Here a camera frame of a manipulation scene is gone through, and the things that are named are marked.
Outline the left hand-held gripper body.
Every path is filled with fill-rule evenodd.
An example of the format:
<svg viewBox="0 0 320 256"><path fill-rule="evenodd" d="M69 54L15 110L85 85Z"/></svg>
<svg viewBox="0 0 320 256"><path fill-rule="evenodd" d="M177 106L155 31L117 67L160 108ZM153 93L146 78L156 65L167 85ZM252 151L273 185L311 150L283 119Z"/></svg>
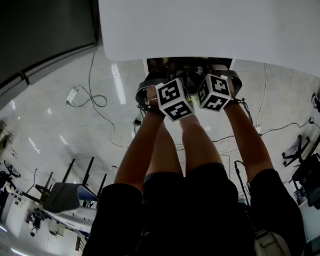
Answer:
<svg viewBox="0 0 320 256"><path fill-rule="evenodd" d="M147 87L154 86L157 91L158 107L146 105ZM139 84L135 95L138 108L145 112L152 112L167 117L175 122L194 114L194 103L179 78L171 81L165 79L149 79Z"/></svg>

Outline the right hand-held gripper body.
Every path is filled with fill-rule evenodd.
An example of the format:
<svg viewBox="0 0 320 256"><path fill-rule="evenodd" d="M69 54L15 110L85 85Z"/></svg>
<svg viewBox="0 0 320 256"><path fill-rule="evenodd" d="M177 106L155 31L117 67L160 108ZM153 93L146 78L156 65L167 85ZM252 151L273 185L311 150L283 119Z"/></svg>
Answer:
<svg viewBox="0 0 320 256"><path fill-rule="evenodd" d="M196 92L200 109L220 112L243 86L237 72L233 70L214 70L206 74Z"/></svg>

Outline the person's left hand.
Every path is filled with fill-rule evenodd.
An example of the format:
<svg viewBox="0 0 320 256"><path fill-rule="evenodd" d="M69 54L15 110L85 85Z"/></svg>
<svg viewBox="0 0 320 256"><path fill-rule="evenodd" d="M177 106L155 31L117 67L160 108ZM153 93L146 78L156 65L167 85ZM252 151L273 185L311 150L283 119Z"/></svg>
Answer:
<svg viewBox="0 0 320 256"><path fill-rule="evenodd" d="M158 107L158 98L157 98L157 91L154 86L147 87L146 90L147 98L146 98L146 105L151 107Z"/></svg>

